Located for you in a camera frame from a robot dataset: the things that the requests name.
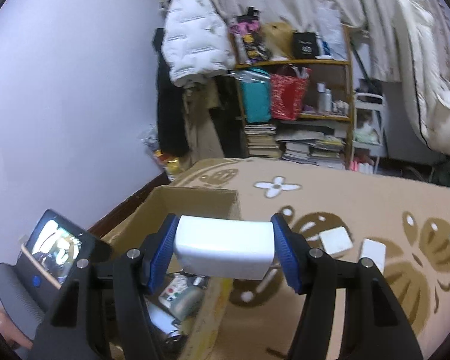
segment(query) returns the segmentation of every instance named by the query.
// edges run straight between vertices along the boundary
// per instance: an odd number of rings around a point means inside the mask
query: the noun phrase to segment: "teal bag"
[[[255,67],[242,74],[245,77],[240,85],[248,123],[268,122],[271,119],[270,75]]]

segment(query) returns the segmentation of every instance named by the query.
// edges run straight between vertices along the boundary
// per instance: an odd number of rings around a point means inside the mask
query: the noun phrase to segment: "phone screen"
[[[67,278],[82,243],[51,219],[38,235],[31,249],[36,261],[62,284]]]

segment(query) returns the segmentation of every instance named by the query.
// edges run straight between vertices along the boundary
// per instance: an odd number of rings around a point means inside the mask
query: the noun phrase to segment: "red bag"
[[[280,68],[277,74],[270,75],[271,116],[275,119],[296,120],[302,111],[302,98],[307,91],[311,69],[302,69],[306,78],[298,78],[295,73],[285,76],[281,74],[285,69],[287,66]]]

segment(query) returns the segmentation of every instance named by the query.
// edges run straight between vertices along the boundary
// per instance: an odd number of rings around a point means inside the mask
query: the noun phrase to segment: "blue button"
[[[39,287],[42,283],[42,278],[38,275],[35,275],[32,283],[34,284],[34,287]]]

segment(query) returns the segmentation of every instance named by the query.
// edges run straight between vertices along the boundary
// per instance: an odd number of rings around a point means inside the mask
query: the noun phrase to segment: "white block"
[[[383,274],[386,250],[387,247],[385,244],[365,238],[362,243],[360,258],[368,257],[369,259],[372,259],[379,271]]]
[[[343,226],[321,231],[319,237],[330,256],[353,248],[352,240]]]
[[[187,273],[262,280],[274,259],[274,228],[271,222],[183,215],[174,250]]]

